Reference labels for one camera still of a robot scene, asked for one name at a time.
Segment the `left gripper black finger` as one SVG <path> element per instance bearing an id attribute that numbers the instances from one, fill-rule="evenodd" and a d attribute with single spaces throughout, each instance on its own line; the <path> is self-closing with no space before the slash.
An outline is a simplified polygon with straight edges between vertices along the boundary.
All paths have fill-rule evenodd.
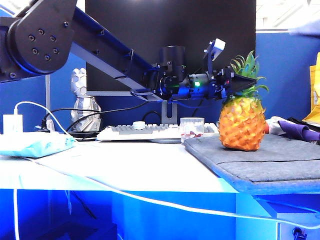
<path id="1" fill-rule="evenodd" d="M 246 90 L 257 83 L 255 78 L 234 74 L 232 78 L 232 93 L 238 93 Z"/>

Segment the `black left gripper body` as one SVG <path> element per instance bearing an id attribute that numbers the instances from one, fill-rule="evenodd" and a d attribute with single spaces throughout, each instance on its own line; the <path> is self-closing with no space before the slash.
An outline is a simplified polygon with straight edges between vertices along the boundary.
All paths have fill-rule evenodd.
<path id="1" fill-rule="evenodd" d="M 230 66 L 221 70 L 213 70 L 208 84 L 208 99 L 221 100 L 227 97 L 231 88 L 232 78 L 234 77 L 233 69 Z"/>

